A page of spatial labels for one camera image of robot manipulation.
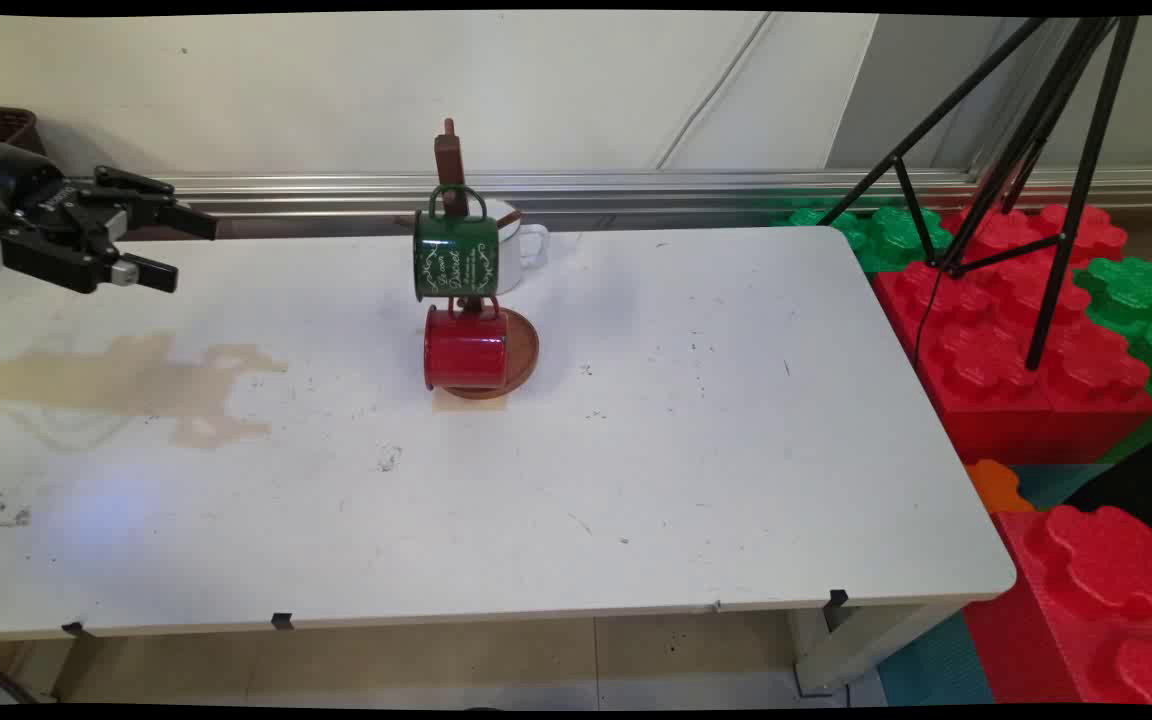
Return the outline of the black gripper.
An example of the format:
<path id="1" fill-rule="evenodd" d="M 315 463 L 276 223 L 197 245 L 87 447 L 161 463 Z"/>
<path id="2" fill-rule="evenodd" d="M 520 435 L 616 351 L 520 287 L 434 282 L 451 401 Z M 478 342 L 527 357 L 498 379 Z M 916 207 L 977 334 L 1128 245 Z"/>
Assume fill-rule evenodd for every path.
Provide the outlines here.
<path id="1" fill-rule="evenodd" d="M 88 209 L 81 195 L 91 190 Z M 160 225 L 206 241 L 215 241 L 219 229 L 217 218 L 188 209 L 160 179 L 106 165 L 91 179 L 69 179 L 45 156 L 0 141 L 5 268 L 78 293 L 101 285 L 177 291 L 175 266 L 116 249 L 127 223 L 129 232 Z"/>

